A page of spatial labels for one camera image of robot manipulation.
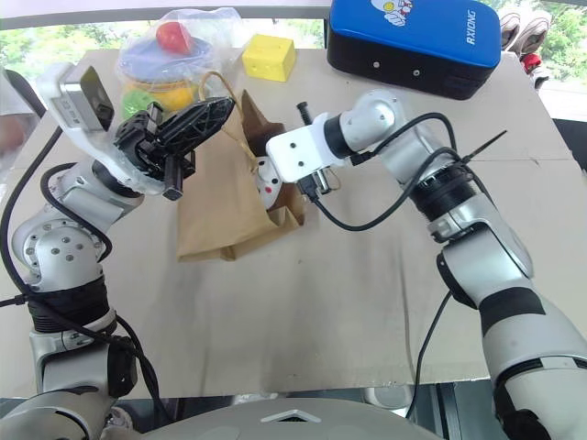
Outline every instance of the cartoon sticker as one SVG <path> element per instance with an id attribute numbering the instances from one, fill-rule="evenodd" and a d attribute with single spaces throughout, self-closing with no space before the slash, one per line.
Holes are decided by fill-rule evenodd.
<path id="1" fill-rule="evenodd" d="M 371 4 L 383 11 L 385 19 L 394 26 L 404 26 L 414 6 L 411 0 L 371 0 Z"/>

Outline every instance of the blue case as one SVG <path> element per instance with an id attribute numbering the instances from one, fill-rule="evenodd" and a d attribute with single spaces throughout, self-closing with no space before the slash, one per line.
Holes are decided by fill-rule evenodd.
<path id="1" fill-rule="evenodd" d="M 344 72 L 468 99 L 501 57 L 499 18 L 474 0 L 334 0 L 328 62 Z"/>

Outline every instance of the screw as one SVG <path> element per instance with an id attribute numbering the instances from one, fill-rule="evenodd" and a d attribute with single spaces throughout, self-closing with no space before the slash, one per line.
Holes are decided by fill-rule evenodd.
<path id="1" fill-rule="evenodd" d="M 307 126 L 311 126 L 312 118 L 310 117 L 310 113 L 308 112 L 308 103 L 304 101 L 298 104 L 296 107 L 300 111 L 300 116 L 302 117 L 302 121 L 304 121 L 304 124 Z"/>

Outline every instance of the plastic bag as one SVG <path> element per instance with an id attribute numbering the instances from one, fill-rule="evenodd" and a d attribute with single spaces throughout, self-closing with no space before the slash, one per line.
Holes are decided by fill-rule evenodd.
<path id="1" fill-rule="evenodd" d="M 145 110 L 153 101 L 168 114 L 196 102 L 204 74 L 226 74 L 240 54 L 234 48 L 242 48 L 249 37 L 232 7 L 171 11 L 120 51 L 117 69 L 125 85 L 124 118 Z M 210 82 L 206 87 L 207 95 L 226 93 L 219 82 Z"/>

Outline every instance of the table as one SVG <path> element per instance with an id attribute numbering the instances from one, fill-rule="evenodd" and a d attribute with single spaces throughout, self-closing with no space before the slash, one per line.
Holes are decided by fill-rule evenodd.
<path id="1" fill-rule="evenodd" d="M 90 51 L 106 90 L 119 100 L 115 50 Z M 299 50 L 289 82 L 248 78 L 264 114 L 301 125 L 295 105 L 341 112 L 381 84 L 331 69 L 322 50 Z M 414 114 L 440 111 L 453 122 L 462 154 L 502 129 L 508 134 L 472 167 L 534 258 L 536 283 L 587 334 L 587 192 L 552 121 L 515 58 L 504 56 L 489 82 L 458 102 L 396 89 Z M 433 130 L 443 138 L 436 122 Z M 55 128 L 46 116 L 17 160 L 14 184 Z M 44 169 L 83 153 L 62 137 Z M 397 184 L 377 161 L 338 171 L 343 188 L 324 203 L 348 222 L 371 220 L 397 197 Z M 13 221 L 41 206 L 39 176 L 23 193 Z M 440 246 L 407 203 L 372 231 L 351 234 L 311 206 L 298 231 L 236 262 L 175 261 L 175 205 L 150 197 L 109 233 L 109 301 L 138 331 L 157 370 L 161 395 L 222 395 L 384 386 L 411 382 L 416 356 L 446 293 L 435 266 Z M 0 270 L 0 292 L 16 289 Z M 487 377 L 479 317 L 450 302 L 426 354 L 423 382 Z M 0 311 L 0 396 L 34 392 L 24 307 Z M 142 382 L 129 397 L 147 397 Z"/>

